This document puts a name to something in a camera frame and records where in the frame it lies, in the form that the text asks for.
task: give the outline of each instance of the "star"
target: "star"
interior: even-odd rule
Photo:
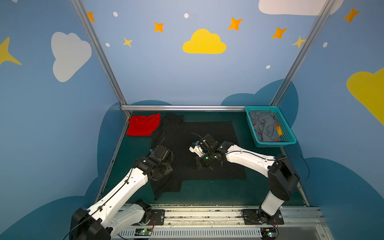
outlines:
[[[131,46],[132,40],[128,41],[125,38],[124,38],[124,40],[125,40],[125,43],[123,45],[129,45],[132,48],[132,46]]]
[[[286,29],[280,29],[280,28],[277,28],[276,29],[276,33],[275,35],[272,36],[272,38],[280,38],[283,36],[283,33],[287,30],[288,28]]]
[[[12,57],[9,54],[8,45],[9,45],[9,37],[6,38],[2,44],[0,44],[0,65],[5,61],[10,61],[10,62],[21,65],[19,61],[17,61],[14,57]]]
[[[93,12],[88,13],[89,20],[95,22],[95,19],[93,18]]]
[[[236,20],[236,19],[232,18],[232,23],[229,26],[228,30],[236,29],[238,31],[239,30],[239,24],[241,23],[241,21],[243,21],[243,20],[242,19]]]
[[[163,33],[163,25],[164,23],[156,23],[155,22],[155,31],[161,31]]]
[[[301,44],[302,44],[304,41],[305,41],[305,39],[301,40],[301,36],[299,36],[299,40],[298,40],[296,43],[292,44],[292,46],[293,46],[293,45],[297,45],[297,46],[300,48],[300,47],[301,47]]]
[[[349,12],[349,14],[343,19],[343,20],[348,20],[349,23],[352,22],[352,19],[359,14],[360,12],[355,11],[353,8]]]

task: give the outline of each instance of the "teal basket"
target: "teal basket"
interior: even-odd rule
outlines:
[[[293,135],[292,130],[289,128],[287,122],[285,121],[278,107],[252,106],[252,107],[246,107],[245,111],[247,112],[248,125],[249,125],[249,128],[251,129],[252,137],[253,137],[253,140],[255,141],[256,147],[284,147],[289,144],[296,143],[296,138]],[[275,113],[276,120],[280,123],[280,128],[281,128],[281,131],[283,132],[283,135],[279,137],[280,142],[260,142],[259,141],[259,139],[256,136],[255,129],[253,128],[251,117],[249,116],[249,113],[252,111],[261,111],[261,112],[272,111]]]

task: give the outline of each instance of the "yellow cloud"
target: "yellow cloud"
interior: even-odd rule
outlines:
[[[191,40],[183,45],[183,51],[186,53],[223,53],[227,46],[222,43],[219,35],[210,33],[206,29],[199,29],[193,33]]]
[[[382,124],[384,124],[384,68],[375,74],[358,72],[347,81],[347,88]]]

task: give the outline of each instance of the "green mat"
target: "green mat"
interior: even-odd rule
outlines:
[[[134,115],[151,115],[155,113],[157,112],[141,111],[134,112]],[[185,122],[232,121],[240,147],[265,155],[278,156],[281,154],[279,148],[257,148],[255,146],[247,124],[246,113],[173,113],[184,115]],[[148,154],[151,141],[150,136],[124,136],[103,196],[123,179],[137,158]],[[245,168],[245,173],[247,175],[245,180],[186,180],[183,181],[180,192],[164,192],[157,201],[154,200],[150,183],[147,183],[129,199],[128,203],[142,199],[148,204],[260,205],[269,191],[268,179],[247,167]],[[291,200],[285,202],[284,205],[304,206],[303,198],[299,191],[296,191]]]

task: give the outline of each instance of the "red cloth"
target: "red cloth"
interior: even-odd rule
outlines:
[[[150,116],[134,115],[129,120],[127,135],[130,136],[150,136],[159,126],[160,113]]]

